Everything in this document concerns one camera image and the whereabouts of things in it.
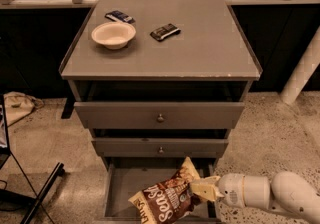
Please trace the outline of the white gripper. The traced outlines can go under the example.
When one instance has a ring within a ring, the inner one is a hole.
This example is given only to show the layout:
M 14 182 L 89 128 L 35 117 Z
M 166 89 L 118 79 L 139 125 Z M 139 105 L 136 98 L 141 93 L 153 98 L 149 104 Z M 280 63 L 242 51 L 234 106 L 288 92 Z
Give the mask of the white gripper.
M 230 206 L 244 208 L 244 175 L 230 173 L 224 176 L 209 176 L 190 184 L 193 194 L 214 202 L 221 198 L 222 201 Z

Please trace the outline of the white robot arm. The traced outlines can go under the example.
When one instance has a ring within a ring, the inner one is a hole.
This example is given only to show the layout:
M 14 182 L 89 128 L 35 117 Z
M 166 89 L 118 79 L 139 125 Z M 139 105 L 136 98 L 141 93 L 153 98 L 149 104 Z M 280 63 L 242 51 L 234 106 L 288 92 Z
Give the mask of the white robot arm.
M 229 173 L 190 183 L 193 194 L 207 201 L 221 200 L 229 207 L 263 211 L 320 224 L 320 194 L 304 178 L 293 172 L 265 176 Z

